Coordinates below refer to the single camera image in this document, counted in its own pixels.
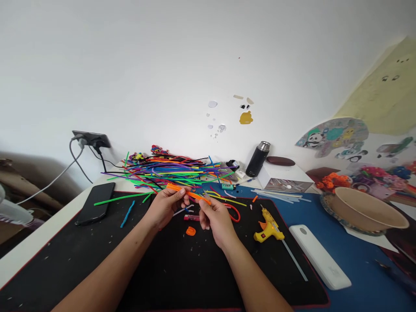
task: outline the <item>white power bank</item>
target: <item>white power bank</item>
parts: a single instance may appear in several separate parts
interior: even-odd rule
[[[339,290],[351,286],[348,276],[306,225],[292,225],[289,231],[329,289]]]

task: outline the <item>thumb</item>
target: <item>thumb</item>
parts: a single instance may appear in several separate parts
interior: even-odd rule
[[[212,210],[211,206],[208,205],[207,202],[203,199],[199,201],[199,206],[208,218],[210,218],[210,216],[212,216],[212,214],[214,213],[214,210]]]
[[[176,203],[178,200],[180,200],[182,197],[185,196],[186,190],[184,188],[181,188],[180,191],[176,192],[172,196],[168,197],[168,203],[170,205]]]

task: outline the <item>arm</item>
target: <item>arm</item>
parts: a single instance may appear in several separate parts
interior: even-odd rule
[[[52,312],[115,311],[145,251],[159,229],[172,219],[179,204],[183,208],[189,205],[184,189],[180,192],[170,189],[159,192],[142,220]]]
[[[238,239],[227,207],[214,198],[210,201],[212,207],[199,201],[201,227],[212,229],[215,242],[233,271],[247,312],[293,311]]]

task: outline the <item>black phone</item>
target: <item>black phone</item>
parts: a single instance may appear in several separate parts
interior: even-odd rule
[[[114,186],[116,184],[107,183],[94,186],[88,195],[87,200],[85,201],[84,206],[82,207],[79,215],[78,220],[75,222],[76,225],[88,225],[93,224],[97,221],[100,221],[102,218],[105,217],[107,213],[108,204],[102,204],[98,206],[94,206],[95,203],[104,202],[111,198],[113,194]]]

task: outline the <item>yellow glue gun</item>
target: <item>yellow glue gun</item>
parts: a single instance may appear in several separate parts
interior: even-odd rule
[[[261,208],[261,212],[263,213],[263,217],[264,220],[266,220],[266,223],[259,221],[263,232],[254,233],[254,240],[262,243],[271,235],[273,235],[277,240],[285,239],[283,233],[277,229],[279,226],[277,225],[276,221],[274,221],[272,215],[267,211],[267,209],[263,208],[263,206],[261,206]]]

